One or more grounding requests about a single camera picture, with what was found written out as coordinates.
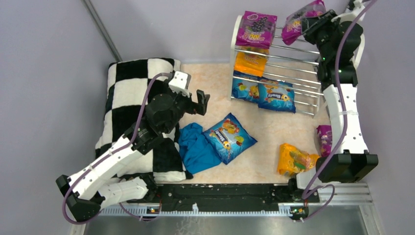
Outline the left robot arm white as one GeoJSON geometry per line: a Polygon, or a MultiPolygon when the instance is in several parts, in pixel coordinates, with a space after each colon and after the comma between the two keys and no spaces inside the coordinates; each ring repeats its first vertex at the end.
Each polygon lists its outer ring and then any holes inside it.
{"type": "Polygon", "coordinates": [[[169,92],[154,96],[139,112],[138,120],[103,155],[71,176],[61,175],[56,184],[64,200],[62,214],[71,224],[85,224],[109,206],[135,199],[152,199],[157,186],[152,178],[138,177],[124,182],[109,181],[128,164],[160,146],[188,114],[205,115],[210,96],[197,90],[191,95],[169,92]]]}

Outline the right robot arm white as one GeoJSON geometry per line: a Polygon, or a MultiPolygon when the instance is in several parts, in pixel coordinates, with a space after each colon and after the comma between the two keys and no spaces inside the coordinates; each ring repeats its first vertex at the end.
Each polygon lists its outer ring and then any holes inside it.
{"type": "Polygon", "coordinates": [[[341,44],[356,17],[356,13],[337,15],[329,10],[301,21],[304,39],[316,45],[320,53],[317,79],[327,105],[334,143],[331,158],[319,158],[314,169],[296,176],[300,189],[330,182],[358,182],[379,163],[378,156],[370,153],[364,141],[357,109],[356,69],[365,48],[363,28],[356,23],[341,44]]]}

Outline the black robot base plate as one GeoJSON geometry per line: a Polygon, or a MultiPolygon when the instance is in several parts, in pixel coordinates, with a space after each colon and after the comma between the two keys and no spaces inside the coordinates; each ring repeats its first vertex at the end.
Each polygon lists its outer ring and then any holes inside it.
{"type": "Polygon", "coordinates": [[[197,205],[201,212],[277,211],[280,203],[300,203],[302,190],[293,184],[164,184],[152,199],[135,204],[161,205],[162,212],[186,212],[197,205]]]}

